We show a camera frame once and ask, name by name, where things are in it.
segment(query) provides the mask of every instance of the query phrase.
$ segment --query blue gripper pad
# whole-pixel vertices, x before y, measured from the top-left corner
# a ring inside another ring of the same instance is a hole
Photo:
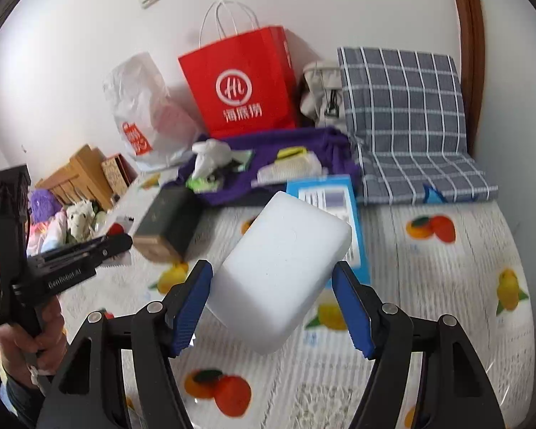
[[[361,350],[364,357],[369,358],[375,350],[375,345],[372,342],[369,316],[356,294],[357,285],[360,284],[355,275],[352,274],[350,278],[340,264],[336,263],[332,272],[334,294],[352,337],[353,346]]]
[[[173,343],[171,345],[173,357],[179,356],[180,352],[189,346],[193,338],[198,320],[200,319],[206,300],[209,298],[210,281],[212,278],[213,267],[208,262],[205,262],[197,281],[194,283],[193,288],[186,296],[183,305],[175,316]]]

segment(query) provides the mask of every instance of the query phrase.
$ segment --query white plastic bag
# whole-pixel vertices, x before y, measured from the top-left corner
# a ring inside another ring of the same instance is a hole
[[[140,171],[179,164],[192,156],[201,130],[168,96],[163,76],[149,53],[135,55],[103,82],[117,129]]]

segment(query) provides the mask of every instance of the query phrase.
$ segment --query purple plush toy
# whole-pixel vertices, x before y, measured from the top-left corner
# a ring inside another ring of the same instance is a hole
[[[30,205],[34,224],[46,222],[61,209],[61,204],[55,195],[46,189],[34,190],[30,196]]]

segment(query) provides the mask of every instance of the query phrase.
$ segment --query hand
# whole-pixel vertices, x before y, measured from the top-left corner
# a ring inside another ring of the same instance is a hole
[[[32,338],[18,324],[3,324],[0,326],[0,352],[4,370],[20,384],[26,387],[36,387],[32,384],[30,370],[24,358],[23,352],[36,353],[41,351],[38,357],[38,368],[55,374],[66,354],[67,339],[64,333],[64,319],[61,315],[61,307],[56,297],[42,309],[44,331]]]

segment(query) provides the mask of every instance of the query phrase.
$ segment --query white circle logo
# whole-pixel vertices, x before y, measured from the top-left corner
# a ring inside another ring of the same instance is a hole
[[[217,95],[230,106],[245,104],[252,95],[250,78],[238,69],[227,69],[217,78]]]

